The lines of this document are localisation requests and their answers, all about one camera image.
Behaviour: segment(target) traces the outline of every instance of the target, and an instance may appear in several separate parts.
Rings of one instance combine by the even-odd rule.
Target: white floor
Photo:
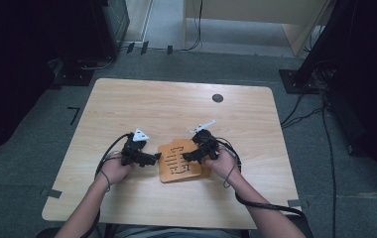
[[[129,8],[130,18],[137,14],[133,9],[135,8]],[[127,44],[135,42],[137,46],[141,46],[143,42],[149,41],[149,48],[166,49],[167,46],[173,46],[175,50],[183,48],[183,0],[152,0],[150,12],[145,13],[143,10],[141,12],[140,18],[147,17],[146,25],[143,26],[145,31],[141,31],[143,33],[140,36],[140,41],[137,39],[127,40]],[[314,31],[314,41],[317,36],[318,31]],[[188,19],[186,48],[190,48],[196,38],[197,29],[194,19]],[[201,19],[201,42],[194,51],[282,58],[295,57],[281,24],[207,19]],[[303,52],[299,58],[306,56],[307,53]]]

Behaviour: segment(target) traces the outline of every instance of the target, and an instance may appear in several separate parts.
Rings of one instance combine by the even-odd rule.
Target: table
[[[216,103],[212,95],[220,94]],[[98,162],[119,136],[142,129],[145,153],[191,138],[189,130],[215,119],[212,135],[227,139],[243,163],[242,174],[271,202],[298,199],[272,91],[267,87],[132,79],[98,79],[71,140],[53,189],[46,220],[65,221],[93,181]],[[121,150],[120,142],[116,150]],[[210,178],[161,183],[159,167],[135,168],[111,187],[100,222],[252,229],[255,225],[232,188]]]
[[[325,25],[336,0],[185,0],[183,46],[186,47],[187,18],[266,22],[283,24],[295,56],[303,50],[315,26]]]

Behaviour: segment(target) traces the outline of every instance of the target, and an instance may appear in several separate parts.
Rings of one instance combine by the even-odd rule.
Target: person
[[[223,148],[218,148],[217,160],[203,160],[221,178],[226,179],[233,189],[244,200],[269,203],[241,174],[235,165],[234,158]],[[111,154],[110,159],[102,166],[100,173],[95,177],[81,203],[69,217],[67,222],[60,229],[56,237],[80,237],[90,229],[98,213],[105,192],[113,184],[122,181],[132,170],[134,165],[121,166],[119,154]],[[246,206],[257,229],[263,237],[305,237],[303,232],[278,210],[269,210],[257,207]],[[201,236],[193,232],[190,237],[211,237]]]

